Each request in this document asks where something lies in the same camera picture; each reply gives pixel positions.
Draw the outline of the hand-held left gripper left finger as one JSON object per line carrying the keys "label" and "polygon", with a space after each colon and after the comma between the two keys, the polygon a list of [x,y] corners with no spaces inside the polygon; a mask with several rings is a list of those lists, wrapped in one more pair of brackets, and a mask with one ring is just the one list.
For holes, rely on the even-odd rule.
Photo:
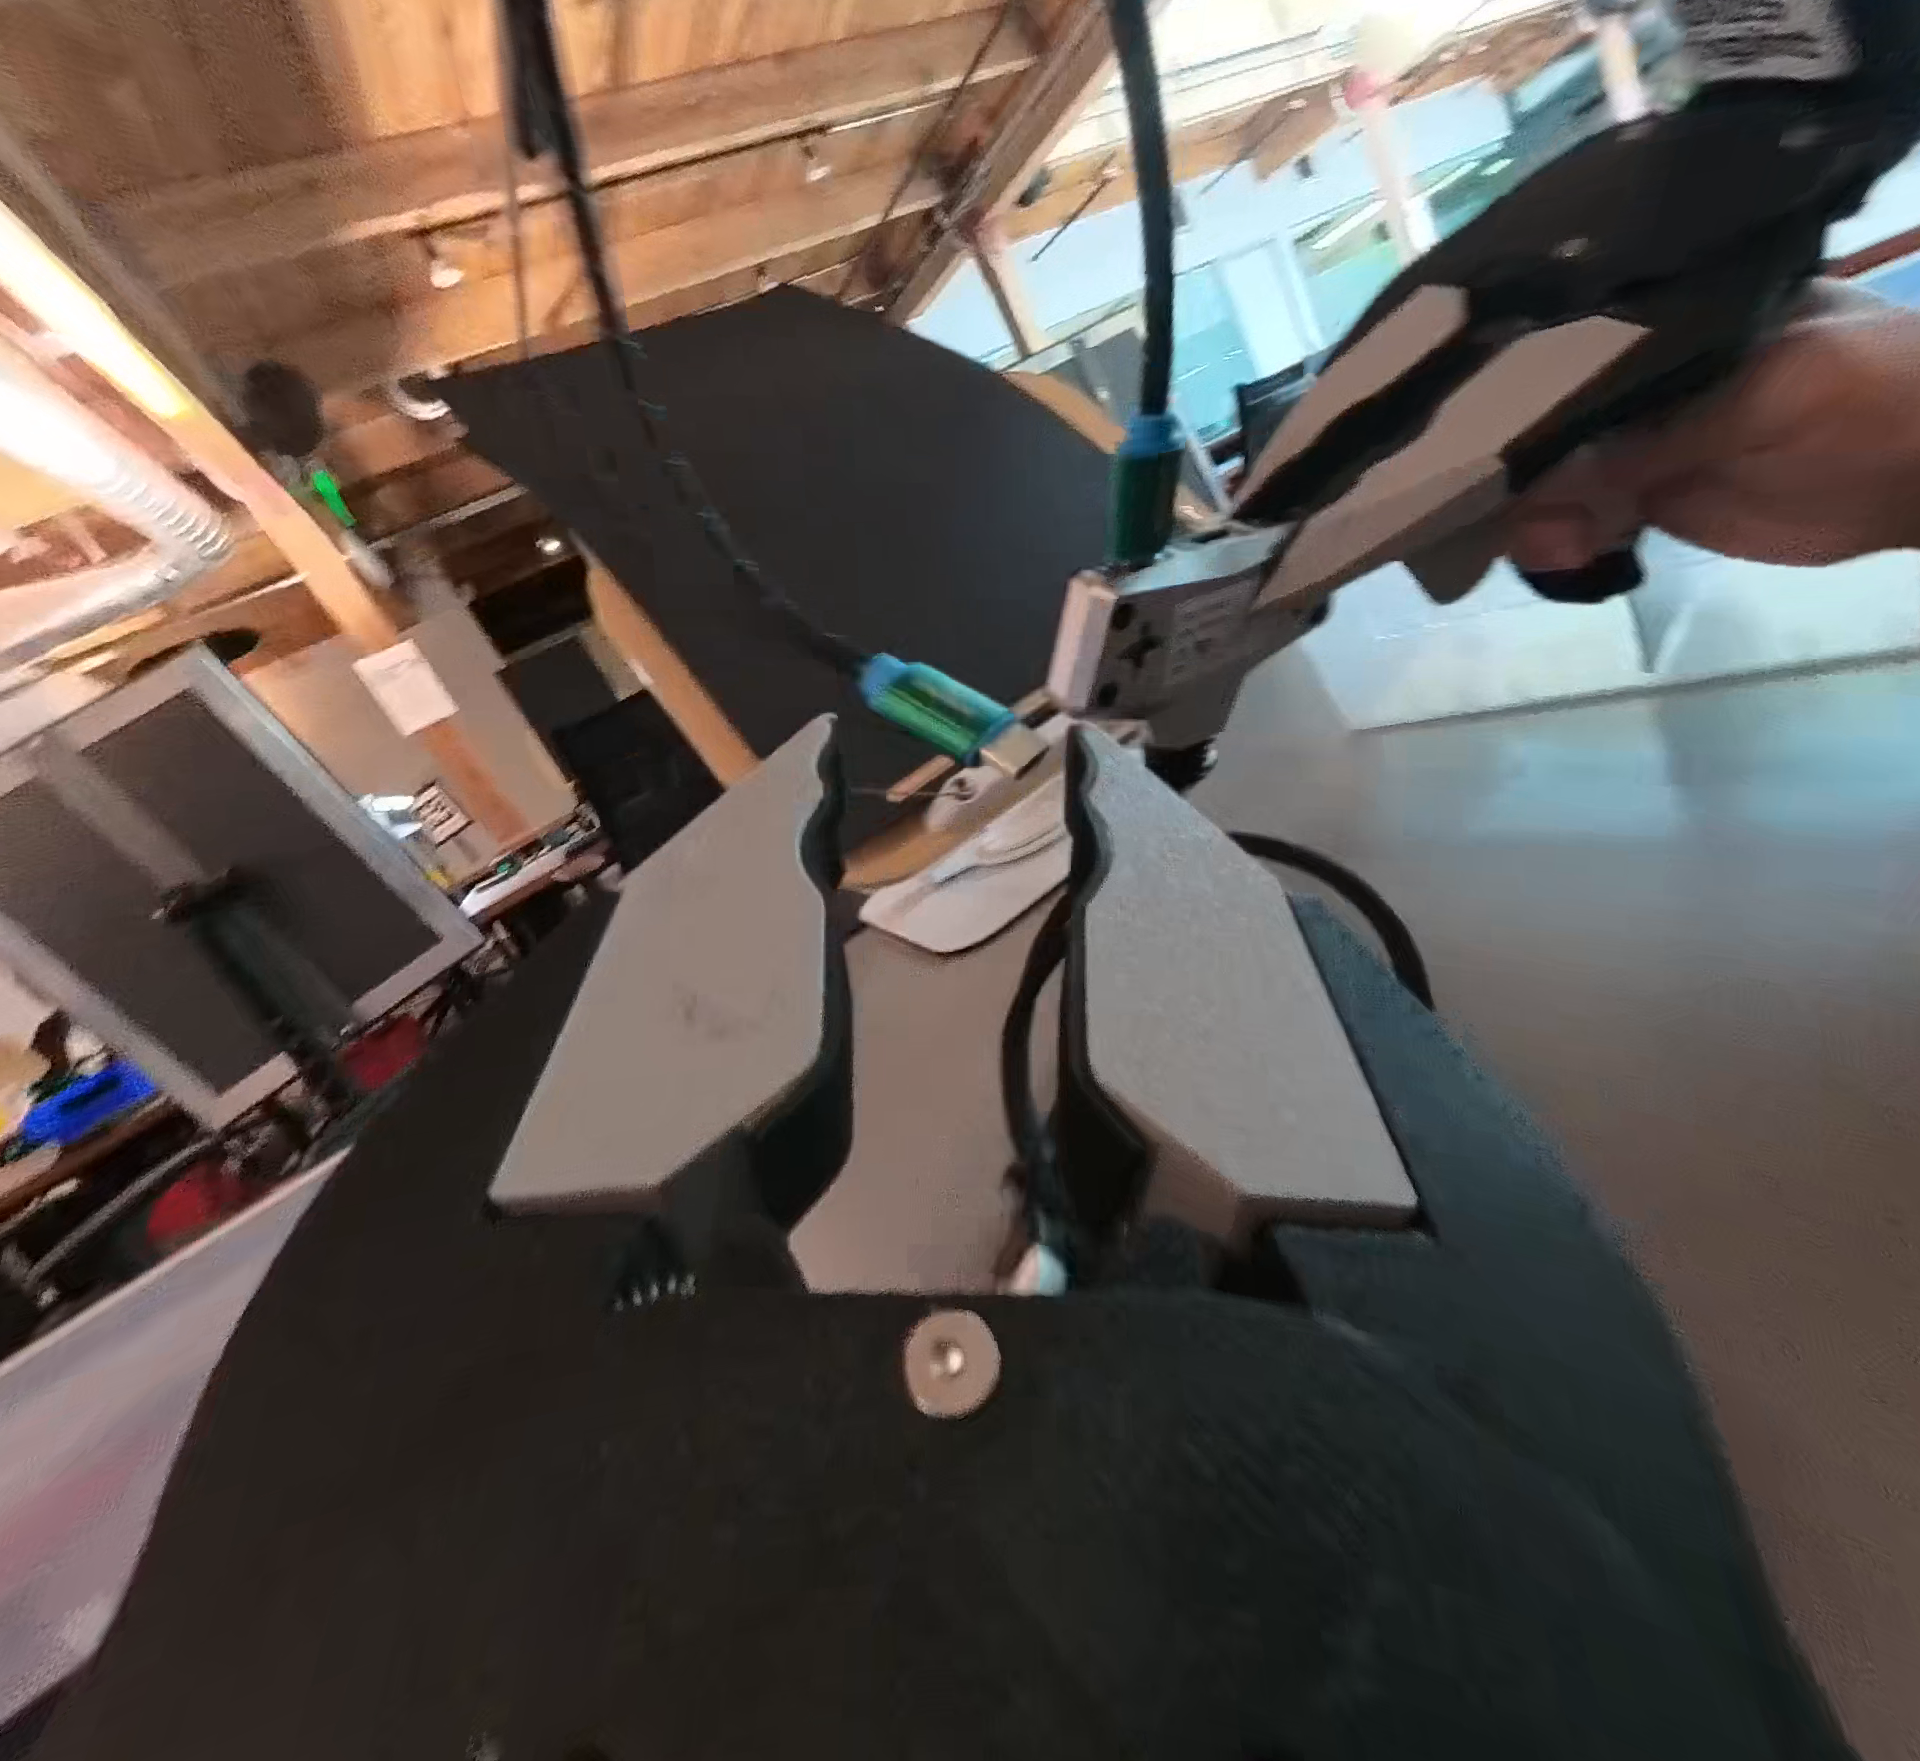
{"label": "hand-held left gripper left finger", "polygon": [[488,1188],[508,1218],[633,1213],[679,1244],[789,1236],[850,1152],[834,717],[629,870]]}

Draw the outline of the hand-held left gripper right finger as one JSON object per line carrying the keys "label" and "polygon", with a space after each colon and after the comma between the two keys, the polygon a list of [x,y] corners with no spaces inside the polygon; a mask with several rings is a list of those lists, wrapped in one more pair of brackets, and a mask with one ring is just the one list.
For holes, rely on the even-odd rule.
{"label": "hand-held left gripper right finger", "polygon": [[1079,1224],[1408,1228],[1419,1197],[1281,880],[1092,726],[1067,743],[1058,1164]]}

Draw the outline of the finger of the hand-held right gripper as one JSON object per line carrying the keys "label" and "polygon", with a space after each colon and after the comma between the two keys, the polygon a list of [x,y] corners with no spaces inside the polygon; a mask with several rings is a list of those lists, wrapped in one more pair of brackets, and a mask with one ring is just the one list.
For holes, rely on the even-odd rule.
{"label": "finger of the hand-held right gripper", "polygon": [[1404,447],[1319,507],[1266,578],[1268,603],[1319,603],[1486,517],[1507,498],[1507,449],[1578,398],[1647,329],[1581,317],[1499,348]]}
{"label": "finger of the hand-held right gripper", "polygon": [[1423,284],[1356,329],[1255,453],[1236,523],[1302,523],[1376,486],[1491,359],[1501,291]]}

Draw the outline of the hdmi port adapter box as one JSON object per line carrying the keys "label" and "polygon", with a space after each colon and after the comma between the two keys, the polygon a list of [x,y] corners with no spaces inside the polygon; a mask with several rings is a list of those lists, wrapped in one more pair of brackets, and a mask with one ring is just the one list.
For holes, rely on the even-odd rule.
{"label": "hdmi port adapter box", "polygon": [[1137,566],[1075,572],[1042,684],[1053,709],[1136,740],[1165,786],[1198,786],[1246,677],[1331,611],[1264,601],[1289,536],[1229,523]]}

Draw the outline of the braided hdmi cable blue-green plug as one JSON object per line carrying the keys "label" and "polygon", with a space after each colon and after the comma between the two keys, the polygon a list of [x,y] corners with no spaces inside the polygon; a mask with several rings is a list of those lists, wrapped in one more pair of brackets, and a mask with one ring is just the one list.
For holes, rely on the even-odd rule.
{"label": "braided hdmi cable blue-green plug", "polygon": [[551,0],[491,0],[508,141],[525,158],[549,157],[588,287],[599,357],[669,498],[723,566],[734,597],[780,634],[785,647],[827,670],[860,706],[899,733],[957,766],[995,766],[1012,779],[1042,751],[1033,727],[992,695],[926,664],[855,645],[815,618],[747,551],[712,499],[691,458],[646,384],[643,355],[627,326],[596,213],[580,123],[562,75]]}

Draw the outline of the person's right hand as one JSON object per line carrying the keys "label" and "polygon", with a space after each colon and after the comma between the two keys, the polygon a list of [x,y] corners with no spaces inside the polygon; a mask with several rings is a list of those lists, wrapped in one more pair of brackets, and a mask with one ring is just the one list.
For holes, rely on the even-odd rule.
{"label": "person's right hand", "polygon": [[1814,282],[1733,376],[1533,486],[1502,551],[1526,574],[1563,574],[1645,531],[1788,568],[1918,548],[1915,311]]}

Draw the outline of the white stand base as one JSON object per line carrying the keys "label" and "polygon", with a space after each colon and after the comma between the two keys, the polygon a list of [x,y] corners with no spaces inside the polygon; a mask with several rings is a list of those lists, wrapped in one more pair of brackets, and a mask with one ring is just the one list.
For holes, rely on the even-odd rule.
{"label": "white stand base", "polygon": [[970,820],[952,846],[872,893],[857,923],[929,955],[956,955],[1007,932],[1068,881],[1065,766]]}

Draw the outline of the white paper sign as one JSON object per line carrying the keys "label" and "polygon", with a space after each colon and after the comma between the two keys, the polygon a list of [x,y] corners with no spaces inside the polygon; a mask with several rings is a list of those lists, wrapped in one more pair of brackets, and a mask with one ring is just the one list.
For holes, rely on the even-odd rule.
{"label": "white paper sign", "polygon": [[388,723],[418,737],[459,714],[459,704],[416,638],[399,638],[351,664]]}

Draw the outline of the grey framed partition panel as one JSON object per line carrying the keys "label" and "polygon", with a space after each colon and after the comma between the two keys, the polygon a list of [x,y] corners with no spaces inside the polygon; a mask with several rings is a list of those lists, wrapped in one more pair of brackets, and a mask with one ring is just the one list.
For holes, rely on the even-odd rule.
{"label": "grey framed partition panel", "polygon": [[352,1039],[484,946],[420,860],[211,653],[4,722],[4,977],[206,1129],[294,1082],[180,929],[167,885],[239,869],[346,993]]}

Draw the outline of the black tripod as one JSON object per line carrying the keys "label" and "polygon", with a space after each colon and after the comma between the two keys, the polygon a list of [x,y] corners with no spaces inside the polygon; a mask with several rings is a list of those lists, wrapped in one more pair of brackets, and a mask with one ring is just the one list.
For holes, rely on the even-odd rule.
{"label": "black tripod", "polygon": [[251,1023],[292,1063],[327,1119],[342,1119],[361,1100],[345,1065],[352,1007],[280,929],[247,873],[228,869],[167,885],[155,920],[201,950]]}

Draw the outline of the blue storage bin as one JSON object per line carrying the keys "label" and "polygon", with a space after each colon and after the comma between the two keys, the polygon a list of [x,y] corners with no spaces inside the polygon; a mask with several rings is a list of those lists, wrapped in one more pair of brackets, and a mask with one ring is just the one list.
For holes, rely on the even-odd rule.
{"label": "blue storage bin", "polygon": [[66,1149],[155,1096],[158,1086],[134,1063],[111,1056],[33,1100],[13,1129],[18,1152]]}

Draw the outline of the black round fixture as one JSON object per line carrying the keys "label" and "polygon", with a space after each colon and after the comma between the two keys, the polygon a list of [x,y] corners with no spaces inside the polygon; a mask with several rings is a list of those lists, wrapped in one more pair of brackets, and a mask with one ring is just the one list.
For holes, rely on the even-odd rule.
{"label": "black round fixture", "polygon": [[306,462],[327,440],[327,415],[314,382],[279,359],[251,359],[238,376],[244,440],[260,455]]}

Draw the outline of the translucent plastic bin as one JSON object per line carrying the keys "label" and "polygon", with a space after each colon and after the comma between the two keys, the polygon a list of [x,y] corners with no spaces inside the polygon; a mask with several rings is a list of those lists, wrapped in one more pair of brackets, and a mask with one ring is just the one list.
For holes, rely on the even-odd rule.
{"label": "translucent plastic bin", "polygon": [[334,1153],[2,1367],[2,1720],[102,1644],[204,1388]]}

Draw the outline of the black panel on wooden frame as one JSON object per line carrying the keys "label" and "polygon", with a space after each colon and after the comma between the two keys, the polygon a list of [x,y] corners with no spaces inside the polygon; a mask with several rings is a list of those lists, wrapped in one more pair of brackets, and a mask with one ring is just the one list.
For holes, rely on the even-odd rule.
{"label": "black panel on wooden frame", "polygon": [[[1108,452],[1004,374],[799,287],[647,329],[638,348],[667,442],[803,612],[1000,704],[1042,688],[1068,578],[1102,556]],[[833,712],[847,831],[877,832],[887,791],[931,749],[732,577],[602,345],[431,391],[467,449],[611,572],[754,754]]]}

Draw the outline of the silver air duct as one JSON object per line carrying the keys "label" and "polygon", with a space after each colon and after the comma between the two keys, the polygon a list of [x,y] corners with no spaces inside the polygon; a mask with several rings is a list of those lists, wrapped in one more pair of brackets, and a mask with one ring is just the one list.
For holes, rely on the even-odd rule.
{"label": "silver air duct", "polygon": [[4,674],[33,670],[228,562],[228,519],[13,345],[2,353],[2,452],[136,538],[128,556],[39,585],[4,587]]}

